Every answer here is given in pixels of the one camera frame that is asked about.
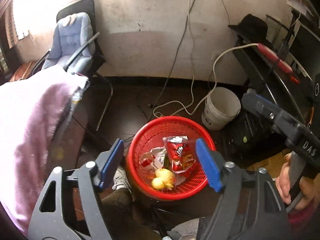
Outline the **person's right hand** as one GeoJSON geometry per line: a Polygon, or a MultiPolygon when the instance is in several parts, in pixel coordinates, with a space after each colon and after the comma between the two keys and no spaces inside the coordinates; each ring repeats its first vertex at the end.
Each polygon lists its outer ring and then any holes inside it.
{"type": "MultiPolygon", "coordinates": [[[[276,188],[281,196],[282,201],[291,204],[291,196],[289,194],[291,183],[289,178],[291,153],[284,157],[285,163],[281,167],[280,175],[275,180],[276,188]]],[[[316,196],[316,187],[314,181],[310,178],[302,177],[299,182],[300,190],[303,198],[295,206],[296,211],[304,210],[316,196]]]]}

